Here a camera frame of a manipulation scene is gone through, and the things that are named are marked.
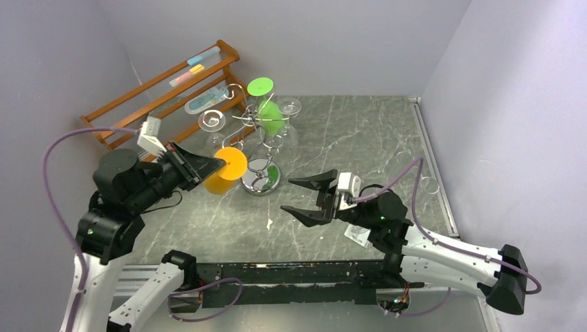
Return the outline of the orange plastic wine glass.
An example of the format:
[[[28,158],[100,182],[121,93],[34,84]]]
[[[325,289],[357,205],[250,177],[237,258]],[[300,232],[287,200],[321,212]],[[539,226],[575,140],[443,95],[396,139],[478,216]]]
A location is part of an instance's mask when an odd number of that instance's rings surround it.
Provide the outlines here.
[[[235,147],[221,148],[214,157],[223,160],[225,165],[204,181],[204,187],[211,194],[222,195],[243,177],[248,161],[245,154]]]

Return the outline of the clear wine glass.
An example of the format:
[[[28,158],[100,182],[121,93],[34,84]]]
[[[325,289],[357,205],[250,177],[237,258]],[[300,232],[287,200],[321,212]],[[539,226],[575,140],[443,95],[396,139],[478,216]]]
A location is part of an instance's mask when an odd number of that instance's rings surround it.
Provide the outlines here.
[[[299,137],[291,121],[300,113],[302,105],[298,99],[293,97],[280,98],[277,104],[284,119],[284,124],[278,130],[277,135],[282,139],[284,148],[295,149],[298,147]]]
[[[218,110],[209,109],[203,111],[198,119],[199,128],[208,133],[206,148],[216,151],[223,147],[226,136],[221,132],[226,124],[225,115]]]

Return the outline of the green plastic wine glass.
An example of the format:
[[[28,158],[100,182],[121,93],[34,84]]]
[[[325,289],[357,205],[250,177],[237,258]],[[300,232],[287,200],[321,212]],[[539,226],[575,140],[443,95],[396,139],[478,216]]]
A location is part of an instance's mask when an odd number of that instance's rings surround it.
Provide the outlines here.
[[[247,85],[247,93],[252,97],[253,114],[270,136],[280,133],[285,121],[276,103],[275,84],[268,77],[258,77]]]

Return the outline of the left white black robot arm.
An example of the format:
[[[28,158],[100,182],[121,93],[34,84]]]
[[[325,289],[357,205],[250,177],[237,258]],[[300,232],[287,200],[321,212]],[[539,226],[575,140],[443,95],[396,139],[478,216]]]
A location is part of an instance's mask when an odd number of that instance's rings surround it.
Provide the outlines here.
[[[63,331],[137,331],[174,291],[203,284],[194,256],[165,254],[155,276],[129,300],[111,309],[116,284],[145,224],[143,214],[176,191],[190,191],[225,162],[168,144],[159,161],[144,162],[128,148],[107,152],[93,173],[96,191],[78,223],[75,243],[82,261],[75,266]]]

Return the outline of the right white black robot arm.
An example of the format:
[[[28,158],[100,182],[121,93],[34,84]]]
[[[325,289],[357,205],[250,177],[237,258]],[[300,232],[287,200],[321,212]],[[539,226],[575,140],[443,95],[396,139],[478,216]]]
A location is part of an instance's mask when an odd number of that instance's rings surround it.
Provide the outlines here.
[[[467,291],[503,313],[522,315],[528,269],[513,245],[500,249],[472,245],[424,228],[408,219],[408,208],[392,190],[380,187],[371,199],[361,198],[361,179],[335,169],[302,178],[292,185],[317,193],[316,210],[289,205],[281,210],[304,226],[326,225],[334,219],[364,228],[368,242],[384,254],[380,269],[384,284],[435,284]]]

